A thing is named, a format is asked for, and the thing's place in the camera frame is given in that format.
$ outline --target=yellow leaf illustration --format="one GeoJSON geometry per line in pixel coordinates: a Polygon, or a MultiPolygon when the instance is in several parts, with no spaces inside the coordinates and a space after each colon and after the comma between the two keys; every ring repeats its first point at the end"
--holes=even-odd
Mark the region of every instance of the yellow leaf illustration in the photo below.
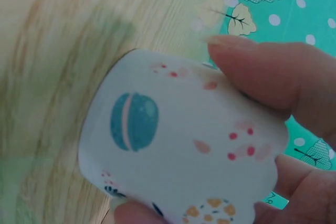
{"type": "Polygon", "coordinates": [[[196,6],[197,16],[203,22],[203,25],[208,28],[213,28],[225,15],[223,9],[223,0],[206,0],[206,2],[196,6]]]}
{"type": "Polygon", "coordinates": [[[228,33],[230,35],[249,35],[257,30],[247,6],[243,4],[237,5],[231,16],[228,25],[228,33]]]}

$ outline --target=wood grain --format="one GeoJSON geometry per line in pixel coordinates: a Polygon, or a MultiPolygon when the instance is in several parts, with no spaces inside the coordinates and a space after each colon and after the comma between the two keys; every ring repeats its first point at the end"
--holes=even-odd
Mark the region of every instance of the wood grain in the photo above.
{"type": "Polygon", "coordinates": [[[206,60],[206,0],[0,0],[0,223],[100,223],[108,198],[78,169],[90,101],[127,51],[206,60]]]}

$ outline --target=white polka dot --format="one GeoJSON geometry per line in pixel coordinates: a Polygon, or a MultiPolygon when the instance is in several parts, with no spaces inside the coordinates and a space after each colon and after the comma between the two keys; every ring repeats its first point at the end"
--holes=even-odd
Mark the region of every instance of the white polka dot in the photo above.
{"type": "Polygon", "coordinates": [[[278,26],[281,23],[280,17],[278,15],[275,15],[275,14],[269,15],[268,20],[269,20],[270,24],[273,25],[273,26],[278,26]]]}
{"type": "Polygon", "coordinates": [[[306,7],[306,1],[305,1],[305,0],[296,0],[296,4],[297,4],[300,8],[305,8],[305,7],[306,7]]]}
{"type": "Polygon", "coordinates": [[[333,18],[329,18],[328,19],[328,25],[330,26],[330,28],[336,28],[336,22],[333,18]]]}
{"type": "Polygon", "coordinates": [[[296,146],[304,146],[305,143],[306,143],[306,141],[301,137],[294,140],[294,145],[296,145],[296,146]]]}
{"type": "Polygon", "coordinates": [[[315,45],[315,37],[314,35],[308,34],[306,36],[306,43],[310,45],[315,45]]]}
{"type": "Polygon", "coordinates": [[[191,29],[193,31],[201,31],[203,29],[203,22],[197,18],[191,22],[191,29]]]}
{"type": "Polygon", "coordinates": [[[335,157],[335,152],[333,150],[329,150],[329,159],[333,159],[335,157]]]}

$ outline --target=white cup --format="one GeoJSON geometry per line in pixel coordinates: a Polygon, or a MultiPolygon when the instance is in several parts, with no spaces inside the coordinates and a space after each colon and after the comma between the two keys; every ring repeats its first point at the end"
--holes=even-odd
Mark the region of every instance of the white cup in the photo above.
{"type": "Polygon", "coordinates": [[[252,223],[273,189],[284,122],[198,62],[142,49],[99,87],[79,146],[83,175],[170,223],[252,223]]]}

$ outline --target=finger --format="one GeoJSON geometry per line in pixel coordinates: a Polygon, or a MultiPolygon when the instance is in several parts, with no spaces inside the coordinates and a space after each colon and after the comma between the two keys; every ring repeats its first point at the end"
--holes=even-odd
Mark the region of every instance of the finger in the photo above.
{"type": "Polygon", "coordinates": [[[166,224],[156,212],[138,202],[128,202],[114,211],[117,224],[166,224]]]}
{"type": "Polygon", "coordinates": [[[264,202],[256,203],[254,209],[256,211],[254,224],[270,224],[280,212],[280,209],[264,202]]]}
{"type": "Polygon", "coordinates": [[[287,155],[279,155],[276,159],[278,181],[274,192],[285,199],[290,199],[298,186],[307,178],[315,167],[287,155]]]}
{"type": "Polygon", "coordinates": [[[242,92],[289,110],[336,147],[336,59],[302,43],[261,43],[235,36],[208,40],[212,60],[242,92]]]}

